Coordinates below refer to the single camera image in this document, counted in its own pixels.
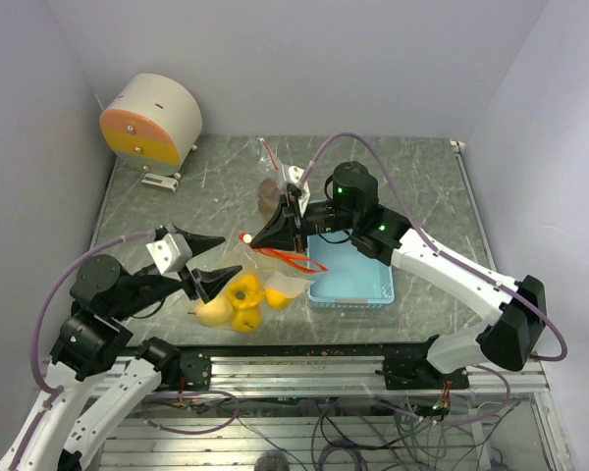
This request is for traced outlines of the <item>brown round fruit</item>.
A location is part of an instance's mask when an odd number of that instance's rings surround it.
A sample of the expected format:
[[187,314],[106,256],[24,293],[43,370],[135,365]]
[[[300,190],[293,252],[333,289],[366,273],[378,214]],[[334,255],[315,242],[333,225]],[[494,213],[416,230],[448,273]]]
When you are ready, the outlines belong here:
[[281,191],[274,179],[266,178],[259,184],[257,194],[262,198],[276,198],[281,194]]

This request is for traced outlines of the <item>yellow lemon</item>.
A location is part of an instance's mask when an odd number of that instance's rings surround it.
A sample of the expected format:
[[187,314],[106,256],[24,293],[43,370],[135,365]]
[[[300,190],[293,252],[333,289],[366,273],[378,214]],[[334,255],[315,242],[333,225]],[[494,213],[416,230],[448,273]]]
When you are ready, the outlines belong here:
[[193,313],[202,325],[216,328],[231,321],[234,316],[234,307],[224,294],[219,294],[207,303],[197,301]]

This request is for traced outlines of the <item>yellow bell pepper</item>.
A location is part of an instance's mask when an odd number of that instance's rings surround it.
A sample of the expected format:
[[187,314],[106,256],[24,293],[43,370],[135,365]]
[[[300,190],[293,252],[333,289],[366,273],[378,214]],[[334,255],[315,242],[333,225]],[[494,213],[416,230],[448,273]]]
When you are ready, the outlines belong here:
[[261,304],[264,291],[259,279],[251,274],[245,274],[234,282],[229,283],[225,295],[235,310],[252,309]]

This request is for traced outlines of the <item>orange fruit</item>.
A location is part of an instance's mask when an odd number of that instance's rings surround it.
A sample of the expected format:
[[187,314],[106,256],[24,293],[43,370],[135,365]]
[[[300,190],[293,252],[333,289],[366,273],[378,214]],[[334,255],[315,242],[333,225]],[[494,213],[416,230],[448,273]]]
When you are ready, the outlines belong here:
[[264,290],[264,297],[266,304],[275,310],[283,310],[294,301],[292,297],[288,297],[282,292],[272,288],[266,288]]
[[249,333],[262,323],[262,313],[259,306],[237,310],[231,319],[231,328],[239,333]]

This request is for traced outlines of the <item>clear orange zip top bag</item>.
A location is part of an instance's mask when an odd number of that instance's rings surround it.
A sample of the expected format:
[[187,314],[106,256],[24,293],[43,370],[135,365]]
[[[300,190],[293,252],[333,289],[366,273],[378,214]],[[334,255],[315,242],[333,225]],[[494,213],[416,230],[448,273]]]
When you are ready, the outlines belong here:
[[277,209],[285,183],[283,162],[277,157],[264,137],[258,138],[257,151],[257,208],[262,216],[270,218]]

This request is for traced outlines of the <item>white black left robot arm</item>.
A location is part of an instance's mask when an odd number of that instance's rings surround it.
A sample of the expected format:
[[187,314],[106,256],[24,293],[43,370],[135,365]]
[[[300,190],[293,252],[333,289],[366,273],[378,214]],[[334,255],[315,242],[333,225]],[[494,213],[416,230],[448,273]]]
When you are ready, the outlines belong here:
[[71,313],[47,369],[39,366],[39,338],[31,340],[31,373],[40,392],[0,458],[0,470],[84,470],[132,409],[179,381],[180,350],[153,337],[136,348],[114,385],[91,397],[133,336],[127,319],[145,309],[156,313],[177,292],[209,302],[241,271],[239,265],[211,272],[188,268],[189,260],[224,241],[169,224],[94,246],[65,270],[47,296],[73,277]]

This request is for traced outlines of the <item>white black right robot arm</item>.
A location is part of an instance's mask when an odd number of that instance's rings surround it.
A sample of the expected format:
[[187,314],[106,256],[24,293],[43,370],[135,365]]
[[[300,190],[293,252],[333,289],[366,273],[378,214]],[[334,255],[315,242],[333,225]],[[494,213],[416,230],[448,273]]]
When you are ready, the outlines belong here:
[[302,253],[312,236],[348,232],[362,255],[416,275],[468,306],[480,323],[434,337],[425,357],[414,362],[414,380],[424,388],[483,362],[508,371],[524,368],[545,329],[538,316],[546,306],[541,281],[532,276],[518,281],[447,250],[406,216],[380,204],[377,179],[358,162],[338,165],[327,182],[331,196],[306,206],[299,203],[300,190],[288,184],[264,228],[243,241],[254,250]]

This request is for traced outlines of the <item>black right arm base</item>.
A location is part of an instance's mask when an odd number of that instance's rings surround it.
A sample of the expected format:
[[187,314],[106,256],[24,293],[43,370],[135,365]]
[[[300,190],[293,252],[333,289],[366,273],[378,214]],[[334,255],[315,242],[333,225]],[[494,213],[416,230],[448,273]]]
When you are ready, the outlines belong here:
[[387,391],[442,390],[448,383],[452,390],[467,390],[469,381],[465,369],[441,373],[426,359],[430,347],[439,335],[423,342],[382,343],[382,366],[375,371],[382,376]]

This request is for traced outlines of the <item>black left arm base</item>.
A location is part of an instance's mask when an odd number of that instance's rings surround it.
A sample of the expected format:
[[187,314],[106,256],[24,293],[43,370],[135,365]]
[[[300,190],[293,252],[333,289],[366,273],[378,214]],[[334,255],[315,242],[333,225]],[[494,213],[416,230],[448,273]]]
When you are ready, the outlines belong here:
[[161,382],[156,389],[158,392],[183,393],[209,389],[212,364],[197,349],[175,346],[152,337],[136,348],[134,356],[145,359],[161,374]]

